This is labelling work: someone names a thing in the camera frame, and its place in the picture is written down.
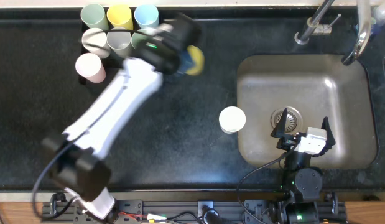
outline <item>sink basin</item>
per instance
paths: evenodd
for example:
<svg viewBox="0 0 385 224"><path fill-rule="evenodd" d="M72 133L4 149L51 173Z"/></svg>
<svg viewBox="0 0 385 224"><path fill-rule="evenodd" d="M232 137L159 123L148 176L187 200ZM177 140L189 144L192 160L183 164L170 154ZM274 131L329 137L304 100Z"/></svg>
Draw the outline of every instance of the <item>sink basin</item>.
<svg viewBox="0 0 385 224"><path fill-rule="evenodd" d="M238 68L238 107L246 114L239 151L261 166L279 157L270 133L288 107L286 131L320 128L329 118L336 145L311 165L359 169L373 162L378 148L365 69L341 63L342 55L256 55Z"/></svg>

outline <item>sink drain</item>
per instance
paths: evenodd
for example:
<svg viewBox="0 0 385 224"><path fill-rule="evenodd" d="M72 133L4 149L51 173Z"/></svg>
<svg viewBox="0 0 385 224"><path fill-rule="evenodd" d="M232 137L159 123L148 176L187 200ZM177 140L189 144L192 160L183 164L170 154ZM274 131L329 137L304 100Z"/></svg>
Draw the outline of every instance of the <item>sink drain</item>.
<svg viewBox="0 0 385 224"><path fill-rule="evenodd" d="M303 124L303 119L300 115L300 113L293 107L287 106L287 116L286 116L286 126L285 126L285 132L291 133L291 132L298 132L300 131L300 127ZM275 128L275 125L279 122L281 119L282 113L284 112L285 108L279 108L278 110L275 110L271 116L271 124L272 128Z"/></svg>

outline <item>green light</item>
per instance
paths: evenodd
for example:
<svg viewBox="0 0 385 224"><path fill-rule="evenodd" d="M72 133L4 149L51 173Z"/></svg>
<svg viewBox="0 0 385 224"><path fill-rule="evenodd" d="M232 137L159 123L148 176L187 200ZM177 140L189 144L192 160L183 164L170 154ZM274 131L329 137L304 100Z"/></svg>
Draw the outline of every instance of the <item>green light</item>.
<svg viewBox="0 0 385 224"><path fill-rule="evenodd" d="M147 46L152 47L152 48L157 48L157 46L155 44L151 44L151 43L147 43Z"/></svg>

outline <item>black countertop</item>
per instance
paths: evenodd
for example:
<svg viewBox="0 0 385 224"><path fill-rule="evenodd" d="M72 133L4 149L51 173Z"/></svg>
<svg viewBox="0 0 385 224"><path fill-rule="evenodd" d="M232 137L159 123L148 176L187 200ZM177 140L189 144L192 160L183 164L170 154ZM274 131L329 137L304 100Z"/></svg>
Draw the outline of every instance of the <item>black countertop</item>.
<svg viewBox="0 0 385 224"><path fill-rule="evenodd" d="M254 167L238 151L238 135L225 134L220 111L236 106L236 70L257 54L343 54L356 34L356 9L334 8L343 17L329 36L297 45L294 34L315 9L161 9L161 19L182 11L202 25L205 54L197 77L165 77L120 132L106 159L112 191L141 189L234 189ZM79 9L0 10L0 190L30 190L46 165L40 141L62 132L92 104L103 84L77 82ZM379 152L367 169L324 170L324 189L385 189L385 30L359 61L368 72ZM265 169L246 188L275 190L279 169ZM42 190L57 189L45 179Z"/></svg>

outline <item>wooden floor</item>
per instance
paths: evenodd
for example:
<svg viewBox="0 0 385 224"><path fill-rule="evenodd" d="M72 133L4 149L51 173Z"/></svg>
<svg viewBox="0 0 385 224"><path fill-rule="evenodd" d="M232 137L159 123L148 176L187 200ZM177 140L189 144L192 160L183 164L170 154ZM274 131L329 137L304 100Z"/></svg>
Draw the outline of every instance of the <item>wooden floor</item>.
<svg viewBox="0 0 385 224"><path fill-rule="evenodd" d="M347 202L348 220L353 223L385 223L385 202ZM37 224L30 202L2 202L0 211L5 224Z"/></svg>

